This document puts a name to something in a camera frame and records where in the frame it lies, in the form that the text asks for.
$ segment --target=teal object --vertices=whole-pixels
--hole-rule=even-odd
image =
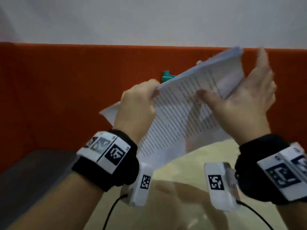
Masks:
[[[166,81],[168,81],[168,80],[170,80],[174,77],[175,77],[175,75],[170,75],[169,71],[164,71],[163,76],[162,76],[162,83],[166,82]]]

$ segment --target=paper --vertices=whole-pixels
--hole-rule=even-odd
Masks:
[[[207,105],[195,93],[203,88],[227,98],[244,79],[239,47],[228,49],[161,84],[154,98],[156,118],[139,143],[138,159],[157,169],[202,146],[225,140]],[[119,102],[100,112],[113,125]]]

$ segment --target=hand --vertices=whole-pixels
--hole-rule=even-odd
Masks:
[[[266,112],[275,102],[276,84],[267,54],[259,49],[256,67],[228,99],[198,90],[221,127],[239,144],[270,134]]]
[[[157,80],[151,79],[125,91],[113,129],[123,131],[138,144],[156,117],[152,97],[156,94],[159,84]]]

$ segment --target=black cable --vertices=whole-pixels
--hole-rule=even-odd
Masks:
[[[118,201],[121,200],[121,199],[123,199],[123,198],[127,198],[127,197],[128,197],[128,194],[123,194],[121,197],[119,197],[119,198],[115,201],[115,203],[113,204],[113,206],[111,207],[111,209],[110,209],[110,211],[109,211],[109,214],[108,214],[108,216],[107,216],[107,218],[106,218],[106,221],[105,221],[105,223],[104,223],[104,226],[103,226],[102,230],[105,230],[105,229],[106,229],[106,225],[108,224],[110,215],[111,215],[111,213],[112,213],[112,211],[113,211],[115,205],[118,203]]]
[[[237,200],[237,204],[240,204],[242,206],[247,207],[248,209],[250,209],[252,212],[254,212],[260,219],[262,219],[263,222],[265,222],[265,224],[271,229],[274,230],[274,228],[272,228],[272,226],[258,213],[256,212],[254,209],[252,209],[249,205],[245,204],[242,201]]]

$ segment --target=beige tabletop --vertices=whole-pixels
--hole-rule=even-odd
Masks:
[[[154,172],[147,204],[130,207],[119,201],[106,229],[268,229],[246,207],[240,207],[234,213],[223,213],[210,203],[204,163],[227,161],[234,167],[238,154],[238,145],[233,140],[226,140],[199,148],[163,166]],[[103,195],[85,230],[102,229],[119,193],[120,188],[115,187]],[[241,200],[260,213],[274,229],[287,229],[274,205],[239,193]]]

